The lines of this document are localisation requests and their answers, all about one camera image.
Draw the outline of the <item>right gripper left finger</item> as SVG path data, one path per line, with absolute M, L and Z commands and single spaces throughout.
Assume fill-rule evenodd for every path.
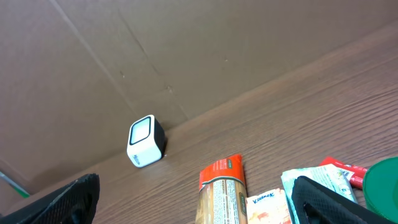
M 86 174 L 1 218 L 1 224 L 91 224 L 100 197 L 98 174 Z

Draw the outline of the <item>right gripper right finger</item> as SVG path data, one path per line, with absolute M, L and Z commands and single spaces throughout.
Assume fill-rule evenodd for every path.
M 393 224 L 305 176 L 295 180 L 292 202 L 299 224 Z

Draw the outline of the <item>teal tissue packet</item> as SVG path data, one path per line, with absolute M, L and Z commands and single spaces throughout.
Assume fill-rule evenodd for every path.
M 281 180 L 289 203 L 289 212 L 292 223 L 299 223 L 297 212 L 292 200 L 292 192 L 294 182 L 300 176 L 306 176 L 354 203 L 358 202 L 345 173 L 342 172 L 342 169 L 337 168 L 332 164 L 288 170 L 282 173 Z

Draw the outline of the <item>small orange snack packet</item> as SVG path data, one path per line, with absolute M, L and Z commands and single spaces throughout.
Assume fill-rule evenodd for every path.
M 277 188 L 246 199 L 248 224 L 292 224 L 285 191 Z

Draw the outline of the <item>red stick snack packet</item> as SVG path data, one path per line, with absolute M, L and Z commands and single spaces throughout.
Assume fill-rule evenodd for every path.
M 330 156 L 324 158 L 324 160 L 322 160 L 320 163 L 321 166 L 328 164 L 332 164 L 339 168 L 342 174 L 349 180 L 352 187 L 357 189 L 363 188 L 363 180 L 366 172 L 368 171 L 367 168 L 346 164 Z

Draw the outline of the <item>green lid jar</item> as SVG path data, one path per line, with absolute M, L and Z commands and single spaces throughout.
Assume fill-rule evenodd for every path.
M 397 223 L 397 157 L 381 160 L 368 169 L 363 194 L 369 210 Z

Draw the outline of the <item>orange spaghetti package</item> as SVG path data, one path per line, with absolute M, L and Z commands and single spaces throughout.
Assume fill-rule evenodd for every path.
M 200 172 L 196 224 L 248 222 L 243 157 L 220 159 Z

